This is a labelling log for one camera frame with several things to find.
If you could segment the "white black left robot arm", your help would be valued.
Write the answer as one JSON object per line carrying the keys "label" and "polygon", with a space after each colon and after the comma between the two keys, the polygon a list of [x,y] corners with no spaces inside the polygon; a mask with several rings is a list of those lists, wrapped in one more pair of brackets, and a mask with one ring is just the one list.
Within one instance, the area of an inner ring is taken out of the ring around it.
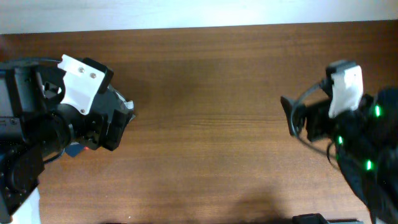
{"label": "white black left robot arm", "polygon": [[39,177],[63,155],[115,150],[134,103],[91,58],[27,57],[1,63],[1,222],[39,223]]}

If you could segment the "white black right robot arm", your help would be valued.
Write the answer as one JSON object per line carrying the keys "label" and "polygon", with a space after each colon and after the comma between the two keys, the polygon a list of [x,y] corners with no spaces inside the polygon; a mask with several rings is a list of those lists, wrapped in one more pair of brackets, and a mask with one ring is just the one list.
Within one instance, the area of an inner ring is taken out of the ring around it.
{"label": "white black right robot arm", "polygon": [[397,223],[397,89],[365,94],[359,107],[329,118],[331,99],[305,105],[281,96],[289,133],[336,163],[371,221]]}

